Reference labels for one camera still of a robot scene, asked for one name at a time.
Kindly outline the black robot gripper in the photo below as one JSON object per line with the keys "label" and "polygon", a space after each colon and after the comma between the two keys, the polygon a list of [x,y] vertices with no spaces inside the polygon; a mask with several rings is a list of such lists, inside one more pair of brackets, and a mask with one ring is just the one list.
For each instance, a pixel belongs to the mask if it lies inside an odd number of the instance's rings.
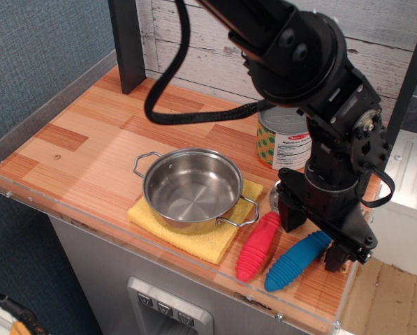
{"label": "black robot gripper", "polygon": [[332,239],[327,271],[337,271],[348,260],[364,264],[371,258],[378,241],[355,194],[356,178],[330,185],[314,172],[285,167],[278,176],[281,226],[291,232],[309,220],[324,231]]}

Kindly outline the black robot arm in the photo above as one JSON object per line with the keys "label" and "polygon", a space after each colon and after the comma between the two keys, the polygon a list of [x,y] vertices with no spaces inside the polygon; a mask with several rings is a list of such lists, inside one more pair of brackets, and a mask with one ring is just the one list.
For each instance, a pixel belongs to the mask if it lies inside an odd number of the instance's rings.
{"label": "black robot arm", "polygon": [[347,56],[337,24],[286,1],[205,1],[243,52],[257,92],[269,103],[296,107],[307,118],[312,149],[303,172],[279,171],[279,213],[286,231],[310,220],[333,240],[325,268],[365,262],[377,238],[362,207],[371,176],[388,186],[392,144],[380,97]]}

